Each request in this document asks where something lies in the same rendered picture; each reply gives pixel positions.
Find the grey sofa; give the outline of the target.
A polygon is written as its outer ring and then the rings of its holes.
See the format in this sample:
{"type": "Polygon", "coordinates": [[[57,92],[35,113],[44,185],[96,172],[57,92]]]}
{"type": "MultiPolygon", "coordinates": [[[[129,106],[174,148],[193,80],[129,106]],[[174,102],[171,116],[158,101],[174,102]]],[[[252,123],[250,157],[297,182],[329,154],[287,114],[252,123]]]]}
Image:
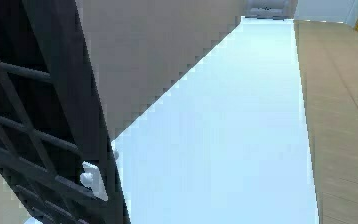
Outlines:
{"type": "Polygon", "coordinates": [[[294,17],[298,0],[246,0],[246,18],[284,20],[294,17]]]}

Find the black lattice shelf unit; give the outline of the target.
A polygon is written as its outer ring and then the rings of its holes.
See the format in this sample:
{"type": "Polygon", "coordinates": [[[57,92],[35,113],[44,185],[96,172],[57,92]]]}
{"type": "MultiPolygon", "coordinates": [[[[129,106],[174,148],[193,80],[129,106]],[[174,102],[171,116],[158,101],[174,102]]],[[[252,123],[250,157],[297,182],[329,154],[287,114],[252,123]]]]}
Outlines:
{"type": "Polygon", "coordinates": [[[41,224],[131,224],[75,0],[0,0],[0,175],[41,224]]]}

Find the white small object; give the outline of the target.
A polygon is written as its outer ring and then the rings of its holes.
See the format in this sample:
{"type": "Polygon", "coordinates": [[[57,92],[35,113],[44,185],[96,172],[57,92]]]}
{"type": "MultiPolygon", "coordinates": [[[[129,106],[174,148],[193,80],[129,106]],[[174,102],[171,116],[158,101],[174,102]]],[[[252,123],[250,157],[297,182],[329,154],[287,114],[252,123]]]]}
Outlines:
{"type": "Polygon", "coordinates": [[[108,200],[108,195],[100,173],[100,169],[89,162],[82,163],[83,173],[80,175],[80,182],[90,188],[94,196],[103,200],[108,200]]]}

